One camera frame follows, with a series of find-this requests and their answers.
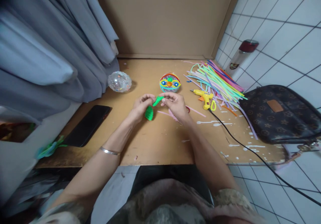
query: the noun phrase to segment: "silver bangle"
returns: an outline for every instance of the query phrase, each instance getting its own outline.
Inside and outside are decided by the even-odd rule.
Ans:
[[[100,147],[100,149],[101,149],[103,152],[107,153],[107,154],[120,155],[120,153],[118,153],[118,152],[109,151],[109,150],[106,150],[106,149],[103,148],[103,147]]]

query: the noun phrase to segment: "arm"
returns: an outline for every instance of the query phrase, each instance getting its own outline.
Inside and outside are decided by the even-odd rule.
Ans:
[[[201,134],[192,118],[186,112],[185,102],[182,95],[175,93],[162,93],[162,106],[168,106],[176,118],[185,126],[189,134],[194,159],[197,168],[206,180],[212,193],[216,195],[219,190],[230,188],[239,191],[229,168],[214,150],[207,139]]]
[[[103,148],[121,152],[133,128],[142,120],[147,106],[152,105],[154,101],[154,95],[145,94],[139,97],[129,115],[103,144]],[[89,215],[101,190],[116,171],[119,160],[119,155],[106,154],[98,150],[75,175],[50,209],[65,202],[77,202],[84,206],[86,216]]]

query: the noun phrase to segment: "glue gun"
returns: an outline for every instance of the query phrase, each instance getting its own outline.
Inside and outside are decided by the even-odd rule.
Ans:
[[[204,99],[204,106],[203,109],[208,110],[208,108],[210,107],[210,100],[214,97],[213,94],[207,93],[205,91],[202,90],[191,90],[194,94],[199,95],[201,97],[203,97]]]

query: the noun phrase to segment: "floor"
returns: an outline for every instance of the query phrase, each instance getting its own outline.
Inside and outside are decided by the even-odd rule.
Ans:
[[[304,153],[279,169],[278,174],[321,202],[320,160],[320,152]],[[268,224],[320,223],[321,207],[287,187],[267,167],[256,164],[230,165],[229,168],[252,207]],[[97,199],[93,224],[105,224],[126,203],[138,169],[139,166],[118,167]]]

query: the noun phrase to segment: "brown monogram handbag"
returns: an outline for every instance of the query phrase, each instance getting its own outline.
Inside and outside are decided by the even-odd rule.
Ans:
[[[260,139],[269,144],[311,144],[321,136],[321,114],[293,90],[267,85],[240,100]]]

